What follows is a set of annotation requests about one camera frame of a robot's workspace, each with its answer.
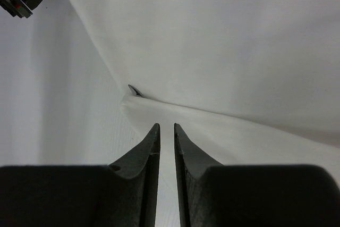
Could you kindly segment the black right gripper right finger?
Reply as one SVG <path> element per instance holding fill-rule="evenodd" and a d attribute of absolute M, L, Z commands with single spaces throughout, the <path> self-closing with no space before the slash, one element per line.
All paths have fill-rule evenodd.
<path fill-rule="evenodd" d="M 181 226 L 339 226 L 339 187 L 315 165 L 228 165 L 174 125 Z"/>

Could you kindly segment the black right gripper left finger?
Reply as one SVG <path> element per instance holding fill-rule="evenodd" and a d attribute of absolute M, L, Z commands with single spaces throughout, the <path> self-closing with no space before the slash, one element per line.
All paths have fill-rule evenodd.
<path fill-rule="evenodd" d="M 109 165 L 3 166 L 1 226 L 154 226 L 160 126 Z"/>

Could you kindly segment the knife with teal handle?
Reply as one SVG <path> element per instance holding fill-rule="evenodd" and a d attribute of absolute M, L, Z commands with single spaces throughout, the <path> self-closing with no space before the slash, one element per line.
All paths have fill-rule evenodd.
<path fill-rule="evenodd" d="M 134 87 L 132 85 L 128 85 L 128 87 L 135 97 L 142 97 L 143 98 L 143 94 L 136 87 Z"/>

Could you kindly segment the white cloth napkin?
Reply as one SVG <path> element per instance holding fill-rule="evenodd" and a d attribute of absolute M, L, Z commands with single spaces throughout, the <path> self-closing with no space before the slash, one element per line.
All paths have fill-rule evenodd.
<path fill-rule="evenodd" d="M 223 164 L 313 164 L 339 180 L 339 0 L 70 2 L 134 131 L 161 126 L 157 226 L 180 224 L 175 123 Z"/>

